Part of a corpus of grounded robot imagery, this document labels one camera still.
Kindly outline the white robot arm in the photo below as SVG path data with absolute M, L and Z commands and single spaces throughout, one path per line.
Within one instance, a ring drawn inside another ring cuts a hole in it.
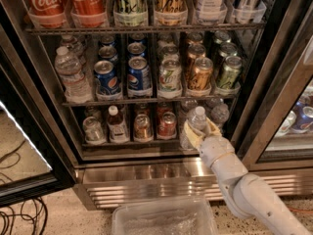
M 234 216 L 242 219 L 255 216 L 275 235 L 312 235 L 265 180 L 248 172 L 230 141 L 209 118 L 204 130 L 194 128 L 188 120 L 183 129 L 202 162 L 215 174 L 223 199 Z

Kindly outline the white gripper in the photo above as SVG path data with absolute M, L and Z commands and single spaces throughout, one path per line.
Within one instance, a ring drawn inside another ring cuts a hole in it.
M 234 163 L 234 147 L 226 138 L 221 136 L 219 127 L 210 118 L 206 119 L 205 133 L 207 138 L 204 139 L 204 133 L 192 128 L 187 120 L 184 123 L 184 132 L 189 143 L 195 149 L 200 148 L 201 160 L 207 167 L 232 165 Z

